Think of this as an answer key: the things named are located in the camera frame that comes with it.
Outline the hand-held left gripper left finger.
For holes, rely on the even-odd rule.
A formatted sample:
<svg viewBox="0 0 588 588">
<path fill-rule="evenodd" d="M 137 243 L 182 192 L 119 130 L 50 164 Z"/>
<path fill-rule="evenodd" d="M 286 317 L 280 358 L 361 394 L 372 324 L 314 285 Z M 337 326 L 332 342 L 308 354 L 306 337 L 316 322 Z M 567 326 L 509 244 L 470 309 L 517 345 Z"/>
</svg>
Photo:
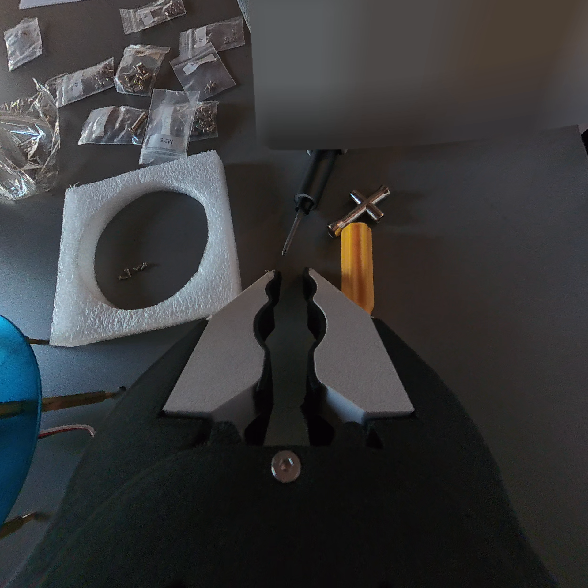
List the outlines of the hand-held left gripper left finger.
<svg viewBox="0 0 588 588">
<path fill-rule="evenodd" d="M 246 430 L 273 405 L 270 352 L 281 273 L 266 272 L 204 328 L 177 379 L 166 416 L 231 422 Z"/>
</svg>

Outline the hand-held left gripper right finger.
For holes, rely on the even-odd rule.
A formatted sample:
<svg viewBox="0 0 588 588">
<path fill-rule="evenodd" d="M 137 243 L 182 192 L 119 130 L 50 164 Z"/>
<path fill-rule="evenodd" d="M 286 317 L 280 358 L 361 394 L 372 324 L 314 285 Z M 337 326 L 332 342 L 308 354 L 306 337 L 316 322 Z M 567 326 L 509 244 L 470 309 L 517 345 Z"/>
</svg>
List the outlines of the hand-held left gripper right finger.
<svg viewBox="0 0 588 588">
<path fill-rule="evenodd" d="M 308 416 L 342 423 L 408 417 L 415 411 L 371 314 L 312 268 L 303 272 Z"/>
</svg>

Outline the black screwdriver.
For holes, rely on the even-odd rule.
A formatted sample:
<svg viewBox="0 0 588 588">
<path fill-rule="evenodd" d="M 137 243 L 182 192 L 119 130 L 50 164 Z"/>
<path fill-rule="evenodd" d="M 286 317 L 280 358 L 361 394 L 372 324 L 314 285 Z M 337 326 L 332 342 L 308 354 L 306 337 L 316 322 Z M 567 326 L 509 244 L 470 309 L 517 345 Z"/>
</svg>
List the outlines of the black screwdriver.
<svg viewBox="0 0 588 588">
<path fill-rule="evenodd" d="M 336 159 L 347 151 L 347 149 L 308 151 L 310 161 L 298 193 L 293 198 L 296 215 L 282 249 L 283 256 L 288 253 L 303 217 L 318 207 Z"/>
</svg>

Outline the dark grey desk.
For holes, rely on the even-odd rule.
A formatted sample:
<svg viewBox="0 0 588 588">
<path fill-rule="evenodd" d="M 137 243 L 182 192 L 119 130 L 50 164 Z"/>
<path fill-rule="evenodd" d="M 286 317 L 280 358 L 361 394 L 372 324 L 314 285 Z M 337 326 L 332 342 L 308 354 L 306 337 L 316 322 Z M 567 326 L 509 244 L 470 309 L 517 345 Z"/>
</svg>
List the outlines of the dark grey desk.
<svg viewBox="0 0 588 588">
<path fill-rule="evenodd" d="M 85 1 L 20 11 L 1 1 L 1 103 L 35 92 L 33 78 L 119 59 L 130 43 L 166 45 L 180 31 L 238 15 L 235 1 L 189 1 L 187 15 L 125 36 L 120 7 Z M 37 16 L 39 58 L 7 71 L 4 30 Z M 281 301 L 268 344 L 277 414 L 268 441 L 302 444 L 295 381 L 304 379 L 305 266 L 339 284 L 339 247 L 326 225 L 348 192 L 393 190 L 373 227 L 376 310 L 445 381 L 479 427 L 502 471 L 527 537 L 562 587 L 587 587 L 587 154 L 575 127 L 495 141 L 406 150 L 349 151 L 319 209 L 287 256 L 292 197 L 306 152 L 256 143 L 251 42 L 223 55 L 237 87 L 222 94 L 219 137 L 245 288 L 280 268 Z M 55 189 L 1 198 L 1 314 L 48 339 L 65 190 L 136 169 L 131 146 L 78 146 L 89 112 L 132 103 L 110 89 L 61 110 Z M 129 386 L 193 323 L 80 348 L 34 346 L 46 395 Z"/>
</svg>

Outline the brass metal strip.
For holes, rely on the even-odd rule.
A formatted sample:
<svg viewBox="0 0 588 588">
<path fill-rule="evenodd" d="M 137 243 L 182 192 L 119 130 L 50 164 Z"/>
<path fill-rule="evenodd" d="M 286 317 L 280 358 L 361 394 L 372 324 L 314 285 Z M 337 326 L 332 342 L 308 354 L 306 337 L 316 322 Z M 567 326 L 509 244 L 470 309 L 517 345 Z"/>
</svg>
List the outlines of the brass metal strip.
<svg viewBox="0 0 588 588">
<path fill-rule="evenodd" d="M 95 403 L 102 403 L 103 401 L 116 399 L 120 394 L 127 391 L 127 388 L 122 386 L 117 391 L 97 391 L 77 394 L 67 394 L 63 396 L 52 396 L 42 399 L 42 412 L 50 412 L 55 410 L 62 410 L 67 408 L 76 408 L 79 406 L 92 405 Z"/>
<path fill-rule="evenodd" d="M 1 539 L 10 536 L 19 531 L 23 526 L 30 522 L 44 522 L 51 518 L 52 513 L 33 511 L 18 515 L 5 521 L 1 526 Z"/>
</svg>

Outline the metal cross wrench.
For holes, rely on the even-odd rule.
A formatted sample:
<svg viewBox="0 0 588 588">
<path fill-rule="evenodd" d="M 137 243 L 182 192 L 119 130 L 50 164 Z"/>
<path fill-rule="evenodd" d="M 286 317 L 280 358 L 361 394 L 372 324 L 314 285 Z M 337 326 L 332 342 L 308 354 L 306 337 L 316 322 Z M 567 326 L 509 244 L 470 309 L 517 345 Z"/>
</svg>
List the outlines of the metal cross wrench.
<svg viewBox="0 0 588 588">
<path fill-rule="evenodd" d="M 352 190 L 350 197 L 356 205 L 345 216 L 327 226 L 329 236 L 333 239 L 337 238 L 345 227 L 357 222 L 363 215 L 368 215 L 376 223 L 380 222 L 384 213 L 380 210 L 379 203 L 389 195 L 390 189 L 385 185 L 380 186 L 370 196 L 364 196 L 360 192 Z"/>
</svg>

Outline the blue translucent plastic dome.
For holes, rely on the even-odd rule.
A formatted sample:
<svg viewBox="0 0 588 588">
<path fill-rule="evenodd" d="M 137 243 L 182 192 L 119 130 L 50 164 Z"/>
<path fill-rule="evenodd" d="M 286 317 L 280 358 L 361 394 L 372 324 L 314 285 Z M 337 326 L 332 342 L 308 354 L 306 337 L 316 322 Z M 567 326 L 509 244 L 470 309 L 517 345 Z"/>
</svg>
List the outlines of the blue translucent plastic dome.
<svg viewBox="0 0 588 588">
<path fill-rule="evenodd" d="M 26 480 L 40 431 L 42 386 L 28 339 L 1 317 L 1 524 Z"/>
</svg>

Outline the pile of clear screw bags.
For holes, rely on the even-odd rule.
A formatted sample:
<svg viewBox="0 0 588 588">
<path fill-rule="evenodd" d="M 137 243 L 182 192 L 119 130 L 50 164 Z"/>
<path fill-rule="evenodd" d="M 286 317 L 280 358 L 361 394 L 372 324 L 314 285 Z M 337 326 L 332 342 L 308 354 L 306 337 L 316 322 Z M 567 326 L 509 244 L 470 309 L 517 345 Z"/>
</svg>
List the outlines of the pile of clear screw bags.
<svg viewBox="0 0 588 588">
<path fill-rule="evenodd" d="M 128 138 L 142 145 L 139 165 L 166 163 L 187 155 L 190 141 L 217 136 L 217 105 L 210 100 L 236 85 L 219 55 L 245 45 L 242 16 L 191 28 L 179 35 L 179 56 L 171 67 L 182 91 L 155 88 L 162 63 L 171 48 L 134 44 L 115 59 L 51 78 L 40 84 L 52 114 L 59 108 L 115 88 L 117 92 L 151 98 L 149 111 L 103 107 L 91 112 L 79 145 L 117 143 Z"/>
</svg>

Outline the crumpled clear plastic bag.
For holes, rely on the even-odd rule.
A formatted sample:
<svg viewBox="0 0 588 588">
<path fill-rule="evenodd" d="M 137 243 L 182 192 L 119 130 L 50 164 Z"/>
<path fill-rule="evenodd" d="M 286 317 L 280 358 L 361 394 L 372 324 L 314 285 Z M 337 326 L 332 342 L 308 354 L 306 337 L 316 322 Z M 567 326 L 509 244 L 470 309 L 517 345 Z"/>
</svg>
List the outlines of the crumpled clear plastic bag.
<svg viewBox="0 0 588 588">
<path fill-rule="evenodd" d="M 56 101 L 46 85 L 1 105 L 1 199 L 20 201 L 49 191 L 59 172 L 61 136 Z"/>
</svg>

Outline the orange handled screwdriver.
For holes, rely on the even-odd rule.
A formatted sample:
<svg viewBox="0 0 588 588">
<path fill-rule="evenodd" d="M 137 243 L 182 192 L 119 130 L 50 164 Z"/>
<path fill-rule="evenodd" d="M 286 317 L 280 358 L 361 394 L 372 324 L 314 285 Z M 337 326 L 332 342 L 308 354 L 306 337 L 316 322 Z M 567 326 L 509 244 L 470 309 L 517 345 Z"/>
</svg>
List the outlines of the orange handled screwdriver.
<svg viewBox="0 0 588 588">
<path fill-rule="evenodd" d="M 371 315 L 374 304 L 371 229 L 365 223 L 349 224 L 341 233 L 341 290 Z"/>
</svg>

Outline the white foam frame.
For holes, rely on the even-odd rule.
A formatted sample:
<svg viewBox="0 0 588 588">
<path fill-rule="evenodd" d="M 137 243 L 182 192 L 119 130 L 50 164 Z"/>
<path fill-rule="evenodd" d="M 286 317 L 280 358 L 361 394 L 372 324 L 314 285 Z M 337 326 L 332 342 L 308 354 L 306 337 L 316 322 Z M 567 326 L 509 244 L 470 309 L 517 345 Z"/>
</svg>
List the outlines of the white foam frame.
<svg viewBox="0 0 588 588">
<path fill-rule="evenodd" d="M 170 190 L 204 208 L 208 240 L 196 273 L 174 295 L 121 309 L 100 290 L 96 246 L 114 216 L 144 194 Z M 224 164 L 215 150 L 123 173 L 65 192 L 50 344 L 76 347 L 208 318 L 242 291 Z"/>
</svg>

